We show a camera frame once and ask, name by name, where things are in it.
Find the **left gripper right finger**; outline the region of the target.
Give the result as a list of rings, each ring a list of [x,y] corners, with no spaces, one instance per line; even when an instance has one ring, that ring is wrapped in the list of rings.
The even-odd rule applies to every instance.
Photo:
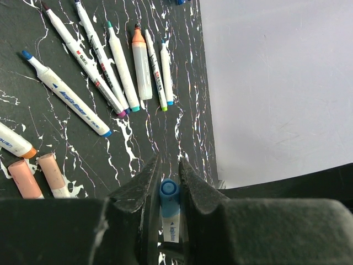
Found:
[[[191,164],[179,162],[182,239],[185,264],[210,264],[227,250],[222,210],[227,197],[205,182]]]

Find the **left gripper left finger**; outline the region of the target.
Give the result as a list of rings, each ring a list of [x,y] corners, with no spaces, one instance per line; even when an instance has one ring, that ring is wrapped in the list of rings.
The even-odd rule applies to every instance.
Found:
[[[114,207],[108,242],[113,264],[158,264],[161,158],[153,155],[142,171],[109,195]]]

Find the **orange highlighter marker body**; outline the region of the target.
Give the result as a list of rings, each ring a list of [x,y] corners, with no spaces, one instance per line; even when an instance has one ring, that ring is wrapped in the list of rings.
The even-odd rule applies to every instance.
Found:
[[[132,38],[132,52],[135,64],[135,72],[138,93],[141,100],[149,100],[153,97],[151,74],[149,71],[147,44],[142,36],[141,28],[135,24]]]

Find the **peach cap white marker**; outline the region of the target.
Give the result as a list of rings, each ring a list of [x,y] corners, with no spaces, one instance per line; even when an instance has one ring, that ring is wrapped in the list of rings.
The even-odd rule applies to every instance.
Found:
[[[63,179],[53,153],[45,154],[37,160],[42,169],[54,198],[70,198],[70,193]]]

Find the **yellow cap white marker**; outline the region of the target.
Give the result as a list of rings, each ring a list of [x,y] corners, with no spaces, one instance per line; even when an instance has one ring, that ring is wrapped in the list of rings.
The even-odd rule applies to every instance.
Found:
[[[17,157],[30,159],[37,153],[32,144],[1,123],[1,147]]]

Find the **dark blue cap marker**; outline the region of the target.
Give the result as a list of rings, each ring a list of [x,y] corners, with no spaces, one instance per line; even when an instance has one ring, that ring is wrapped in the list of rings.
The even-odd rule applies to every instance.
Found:
[[[85,32],[87,34],[89,43],[91,44],[91,46],[97,56],[100,67],[103,70],[103,73],[106,77],[108,85],[110,86],[112,92],[114,93],[114,95],[117,98],[117,100],[119,101],[119,103],[122,105],[125,114],[128,115],[130,113],[129,104],[123,94],[122,88],[121,88],[121,86],[115,76],[113,68],[111,67],[111,64],[106,56],[106,53],[103,49],[103,46],[101,45],[99,37],[98,37],[96,31],[94,30],[94,27],[88,17],[88,14],[85,11],[85,9],[83,8],[81,1],[75,1],[75,5],[77,8],[79,18],[81,19],[81,22],[82,22],[83,27],[85,29]]]

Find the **purple cap marker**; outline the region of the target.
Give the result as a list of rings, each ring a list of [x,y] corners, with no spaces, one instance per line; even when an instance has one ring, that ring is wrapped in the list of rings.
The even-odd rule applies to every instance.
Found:
[[[52,11],[52,9],[44,1],[41,1],[41,4],[51,24],[59,33],[60,37],[64,41],[64,44],[67,46],[74,58],[78,61],[85,73],[88,75],[89,79],[94,83],[95,87],[104,96],[107,103],[112,107],[113,111],[118,115],[118,117],[124,117],[126,115],[126,112],[123,106],[115,97],[108,85],[105,83],[98,69],[92,64],[88,56],[85,54],[80,45],[75,41],[75,39],[68,31],[66,26],[63,24],[61,19]]]

